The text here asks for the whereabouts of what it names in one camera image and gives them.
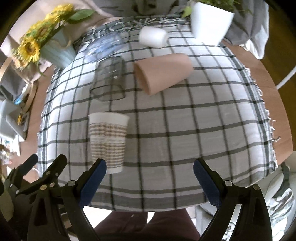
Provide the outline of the sunflower bouquet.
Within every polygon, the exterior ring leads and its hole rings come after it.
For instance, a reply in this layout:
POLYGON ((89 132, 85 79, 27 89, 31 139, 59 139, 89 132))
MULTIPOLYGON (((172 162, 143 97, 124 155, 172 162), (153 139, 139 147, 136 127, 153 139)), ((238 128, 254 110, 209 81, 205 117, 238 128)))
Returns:
POLYGON ((45 18, 32 25, 21 37, 18 48, 13 49, 12 59, 16 68, 25 69, 29 64, 39 64, 41 48, 66 24, 80 23, 94 14, 92 9, 76 9, 74 4, 56 6, 45 18))

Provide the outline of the small white cup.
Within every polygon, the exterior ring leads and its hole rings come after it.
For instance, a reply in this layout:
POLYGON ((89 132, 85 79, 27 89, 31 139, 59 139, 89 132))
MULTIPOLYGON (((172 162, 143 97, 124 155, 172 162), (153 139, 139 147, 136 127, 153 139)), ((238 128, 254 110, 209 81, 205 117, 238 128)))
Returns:
POLYGON ((140 44, 152 48, 163 48, 168 39, 168 33, 160 28, 144 26, 138 36, 140 44))

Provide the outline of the grey plaid tablecloth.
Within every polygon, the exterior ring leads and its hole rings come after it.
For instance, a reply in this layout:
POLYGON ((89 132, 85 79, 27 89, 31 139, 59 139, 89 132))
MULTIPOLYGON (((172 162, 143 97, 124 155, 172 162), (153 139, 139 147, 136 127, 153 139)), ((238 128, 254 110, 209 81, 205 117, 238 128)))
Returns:
POLYGON ((193 163, 247 187, 273 173, 278 164, 273 127, 262 92, 247 69, 223 44, 199 43, 188 20, 129 17, 84 33, 74 42, 75 60, 54 71, 47 90, 38 136, 40 173, 60 154, 68 164, 60 184, 76 180, 93 161, 88 133, 91 113, 112 111, 130 117, 123 170, 106 175, 92 206, 110 210, 162 211, 206 202, 193 163), (163 48, 139 43, 144 26, 168 33, 163 48), (116 55, 126 64, 125 98, 101 102, 90 95, 95 63, 84 49, 105 33, 118 31, 124 46, 116 55), (153 96, 133 74, 135 61, 171 53, 187 54, 191 76, 153 96))

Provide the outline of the light blue ribbed vase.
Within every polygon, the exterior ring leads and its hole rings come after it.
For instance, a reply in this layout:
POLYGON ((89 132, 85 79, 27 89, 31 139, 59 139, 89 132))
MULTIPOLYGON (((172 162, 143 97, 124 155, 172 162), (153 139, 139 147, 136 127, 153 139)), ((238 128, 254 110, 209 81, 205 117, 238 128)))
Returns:
POLYGON ((71 38, 59 30, 40 50, 41 57, 60 69, 68 67, 76 57, 71 38))

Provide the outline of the clear blue plastic jar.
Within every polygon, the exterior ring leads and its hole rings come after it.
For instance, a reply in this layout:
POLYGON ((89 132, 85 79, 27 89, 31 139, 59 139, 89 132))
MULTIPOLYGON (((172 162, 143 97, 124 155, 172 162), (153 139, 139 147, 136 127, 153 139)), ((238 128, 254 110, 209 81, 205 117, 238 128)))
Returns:
POLYGON ((123 40, 118 32, 110 32, 93 41, 84 51, 86 63, 93 63, 107 58, 123 47, 123 40))

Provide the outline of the pink plastic cup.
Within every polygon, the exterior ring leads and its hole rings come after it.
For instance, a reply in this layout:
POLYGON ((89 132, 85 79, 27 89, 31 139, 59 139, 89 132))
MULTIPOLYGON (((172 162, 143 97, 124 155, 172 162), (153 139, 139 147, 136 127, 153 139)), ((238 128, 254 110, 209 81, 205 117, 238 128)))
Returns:
POLYGON ((192 61, 184 53, 154 56, 135 61, 135 77, 148 95, 155 95, 187 79, 194 70, 192 61))

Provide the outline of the dark smoked glass cup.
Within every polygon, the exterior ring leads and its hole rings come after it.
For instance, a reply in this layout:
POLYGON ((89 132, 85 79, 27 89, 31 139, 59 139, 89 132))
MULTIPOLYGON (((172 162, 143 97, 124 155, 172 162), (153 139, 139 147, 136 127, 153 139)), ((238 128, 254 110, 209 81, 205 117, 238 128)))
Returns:
POLYGON ((95 70, 90 95, 99 101, 125 98, 125 61, 122 57, 101 60, 95 70))

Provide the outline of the green potted plant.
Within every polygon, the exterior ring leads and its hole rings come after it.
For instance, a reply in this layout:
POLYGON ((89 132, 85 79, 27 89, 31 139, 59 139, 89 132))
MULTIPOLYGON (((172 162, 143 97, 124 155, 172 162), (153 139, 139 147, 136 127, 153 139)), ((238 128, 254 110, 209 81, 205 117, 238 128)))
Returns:
POLYGON ((210 6, 214 6, 225 11, 234 12, 235 10, 238 12, 247 12, 252 15, 252 11, 250 9, 241 9, 239 10, 237 7, 241 4, 241 1, 234 0, 201 0, 201 1, 188 1, 187 5, 183 9, 182 18, 186 18, 193 12, 193 6, 195 3, 203 3, 210 6))

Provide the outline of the houndstooth paper cup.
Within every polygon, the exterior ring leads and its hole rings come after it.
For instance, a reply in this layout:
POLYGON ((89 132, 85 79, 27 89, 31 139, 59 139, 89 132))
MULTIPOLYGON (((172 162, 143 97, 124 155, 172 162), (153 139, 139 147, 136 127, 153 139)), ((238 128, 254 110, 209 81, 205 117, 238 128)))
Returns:
POLYGON ((106 162, 107 173, 123 170, 125 142, 129 116, 121 113, 91 113, 88 116, 88 133, 92 161, 106 162))

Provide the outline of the white plant pot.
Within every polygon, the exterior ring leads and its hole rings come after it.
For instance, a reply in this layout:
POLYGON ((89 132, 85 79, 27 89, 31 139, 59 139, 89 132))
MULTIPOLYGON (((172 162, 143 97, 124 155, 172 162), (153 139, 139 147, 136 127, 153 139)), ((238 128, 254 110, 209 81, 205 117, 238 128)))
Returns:
POLYGON ((191 31, 198 42, 218 45, 226 35, 234 13, 204 3, 191 3, 191 31))

